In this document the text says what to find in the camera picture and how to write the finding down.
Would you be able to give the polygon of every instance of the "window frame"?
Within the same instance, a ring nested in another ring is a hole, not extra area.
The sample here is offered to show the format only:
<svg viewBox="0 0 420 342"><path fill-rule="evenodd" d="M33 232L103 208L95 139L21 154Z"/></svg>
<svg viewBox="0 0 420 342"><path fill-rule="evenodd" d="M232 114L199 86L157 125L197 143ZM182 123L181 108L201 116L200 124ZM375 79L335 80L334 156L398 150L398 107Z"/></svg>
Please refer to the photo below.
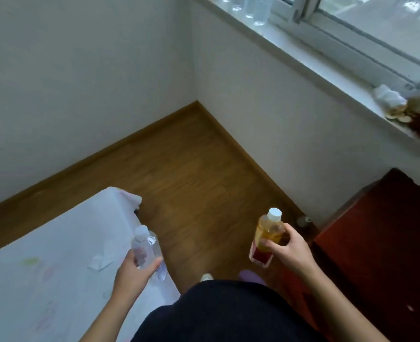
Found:
<svg viewBox="0 0 420 342"><path fill-rule="evenodd" d="M373 87L385 84L406 98L420 98L419 60L338 22L318 9L320 1L273 0L270 22Z"/></svg>

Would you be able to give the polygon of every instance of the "black shirt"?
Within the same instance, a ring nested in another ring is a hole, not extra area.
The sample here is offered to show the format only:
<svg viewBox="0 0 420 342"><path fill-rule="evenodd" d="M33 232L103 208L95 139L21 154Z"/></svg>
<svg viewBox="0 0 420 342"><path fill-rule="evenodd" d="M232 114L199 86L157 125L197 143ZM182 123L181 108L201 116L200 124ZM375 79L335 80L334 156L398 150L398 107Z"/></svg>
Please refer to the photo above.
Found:
<svg viewBox="0 0 420 342"><path fill-rule="evenodd" d="M152 311L132 342L326 341L281 296L257 283L209 280Z"/></svg>

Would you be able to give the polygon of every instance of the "white wall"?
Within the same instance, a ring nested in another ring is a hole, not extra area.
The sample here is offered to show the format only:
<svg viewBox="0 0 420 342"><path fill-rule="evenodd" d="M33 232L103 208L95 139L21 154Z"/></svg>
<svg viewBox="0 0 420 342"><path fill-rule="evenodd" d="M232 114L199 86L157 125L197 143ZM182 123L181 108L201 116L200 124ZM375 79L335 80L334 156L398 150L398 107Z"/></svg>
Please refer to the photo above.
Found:
<svg viewBox="0 0 420 342"><path fill-rule="evenodd" d="M0 0L0 201L195 99L188 0Z"/></svg>
<svg viewBox="0 0 420 342"><path fill-rule="evenodd" d="M397 143L196 2L192 18L199 101L317 223L391 167L420 184L410 139Z"/></svg>

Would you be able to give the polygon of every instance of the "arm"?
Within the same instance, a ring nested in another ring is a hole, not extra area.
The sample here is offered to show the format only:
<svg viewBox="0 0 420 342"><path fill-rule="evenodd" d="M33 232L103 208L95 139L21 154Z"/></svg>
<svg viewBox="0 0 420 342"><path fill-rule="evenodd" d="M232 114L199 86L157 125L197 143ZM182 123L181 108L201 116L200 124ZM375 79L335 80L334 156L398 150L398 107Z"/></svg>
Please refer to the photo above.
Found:
<svg viewBox="0 0 420 342"><path fill-rule="evenodd" d="M304 238L289 224L285 223L285 229L291 237L287 246L270 240L263 243L307 284L337 340L388 342L319 268Z"/></svg>
<svg viewBox="0 0 420 342"><path fill-rule="evenodd" d="M157 258L148 268L139 270L135 264L134 252L129 250L116 272L112 296L80 342L115 342L121 326L142 293L151 275L161 265Z"/></svg>

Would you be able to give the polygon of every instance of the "person's left hand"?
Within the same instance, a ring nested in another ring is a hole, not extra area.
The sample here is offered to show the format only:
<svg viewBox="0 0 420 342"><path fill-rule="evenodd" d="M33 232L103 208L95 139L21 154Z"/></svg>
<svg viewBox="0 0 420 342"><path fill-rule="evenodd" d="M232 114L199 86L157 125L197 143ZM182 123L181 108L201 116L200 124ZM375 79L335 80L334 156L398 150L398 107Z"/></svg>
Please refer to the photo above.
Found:
<svg viewBox="0 0 420 342"><path fill-rule="evenodd" d="M161 262L162 258L156 258L148 268L139 270L136 266L134 251L130 249L116 272L111 299L120 304L132 306Z"/></svg>

